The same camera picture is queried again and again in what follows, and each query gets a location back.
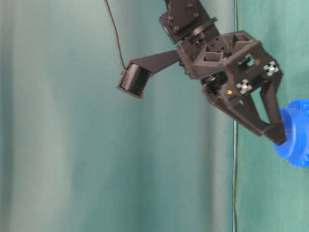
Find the green curtain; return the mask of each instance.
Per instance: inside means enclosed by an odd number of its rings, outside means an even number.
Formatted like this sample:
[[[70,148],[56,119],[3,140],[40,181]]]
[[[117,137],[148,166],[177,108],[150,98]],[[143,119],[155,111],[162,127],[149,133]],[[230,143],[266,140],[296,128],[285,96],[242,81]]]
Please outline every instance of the green curtain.
[[[1,232],[232,230],[233,121],[199,82],[175,64],[134,99],[102,1],[0,2]],[[163,0],[110,4],[126,62],[174,49]]]
[[[259,39],[280,63],[280,107],[308,98],[307,0],[238,0],[239,29]],[[238,232],[304,232],[309,221],[309,169],[281,159],[273,144],[242,127],[238,135]]]

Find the brass screw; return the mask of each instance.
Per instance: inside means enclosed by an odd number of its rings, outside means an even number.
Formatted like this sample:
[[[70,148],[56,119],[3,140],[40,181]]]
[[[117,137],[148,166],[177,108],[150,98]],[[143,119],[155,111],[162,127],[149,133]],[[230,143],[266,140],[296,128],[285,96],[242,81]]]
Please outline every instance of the brass screw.
[[[232,92],[232,90],[230,90],[230,89],[227,89],[227,90],[225,91],[225,94],[226,94],[226,95],[232,95],[232,93],[233,93],[233,92]]]

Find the blue gear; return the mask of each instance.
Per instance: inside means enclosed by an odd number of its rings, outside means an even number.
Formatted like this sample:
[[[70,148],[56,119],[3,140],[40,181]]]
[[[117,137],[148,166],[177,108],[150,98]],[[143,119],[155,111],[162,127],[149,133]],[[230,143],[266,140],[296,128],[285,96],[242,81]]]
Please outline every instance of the blue gear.
[[[281,116],[287,140],[275,144],[278,155],[296,168],[309,167],[309,99],[293,100]]]

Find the robotic arm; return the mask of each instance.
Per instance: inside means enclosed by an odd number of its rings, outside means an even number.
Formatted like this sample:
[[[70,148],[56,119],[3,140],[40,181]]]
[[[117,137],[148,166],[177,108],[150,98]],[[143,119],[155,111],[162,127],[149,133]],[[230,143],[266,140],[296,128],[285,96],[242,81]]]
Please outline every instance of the robotic arm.
[[[165,0],[160,23],[176,50],[131,60],[118,89],[142,98],[148,79],[180,62],[199,80],[207,100],[258,136],[286,141],[276,93],[283,76],[277,61],[245,31],[220,34],[199,0]],[[251,94],[261,88],[270,123],[264,122]]]

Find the black cable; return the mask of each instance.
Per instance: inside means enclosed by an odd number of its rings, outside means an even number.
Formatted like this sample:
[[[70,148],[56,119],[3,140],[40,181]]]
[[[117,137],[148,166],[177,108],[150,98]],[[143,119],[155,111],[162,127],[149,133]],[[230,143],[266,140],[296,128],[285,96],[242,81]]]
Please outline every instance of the black cable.
[[[124,59],[123,59],[122,53],[121,53],[121,47],[120,47],[120,42],[119,42],[118,31],[117,31],[117,27],[116,27],[114,18],[113,18],[113,16],[112,16],[111,8],[110,8],[110,6],[109,6],[107,0],[104,0],[104,3],[105,3],[105,6],[106,6],[106,9],[107,9],[108,15],[109,15],[110,20],[111,20],[111,23],[112,23],[112,28],[113,28],[114,33],[115,33],[116,42],[117,42],[118,56],[119,56],[119,59],[120,59],[120,62],[121,62],[122,67],[123,67],[124,69],[126,69],[126,66],[125,66],[125,63],[124,63]]]

